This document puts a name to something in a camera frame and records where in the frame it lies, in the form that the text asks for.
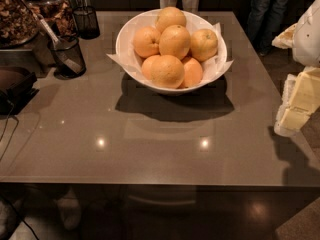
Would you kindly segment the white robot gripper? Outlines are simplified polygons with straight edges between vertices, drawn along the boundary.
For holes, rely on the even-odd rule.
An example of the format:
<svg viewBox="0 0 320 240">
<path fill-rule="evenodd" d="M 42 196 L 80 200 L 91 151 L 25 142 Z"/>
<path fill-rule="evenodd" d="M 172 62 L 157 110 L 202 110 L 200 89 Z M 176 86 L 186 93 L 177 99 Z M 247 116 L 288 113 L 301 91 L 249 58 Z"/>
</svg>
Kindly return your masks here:
<svg viewBox="0 0 320 240">
<path fill-rule="evenodd" d="M 320 107 L 320 0 L 315 0 L 297 24 L 278 36 L 272 45 L 291 49 L 296 62 L 305 67 L 297 76 L 286 78 L 274 132 L 283 137 L 298 133 L 311 115 Z"/>
</svg>

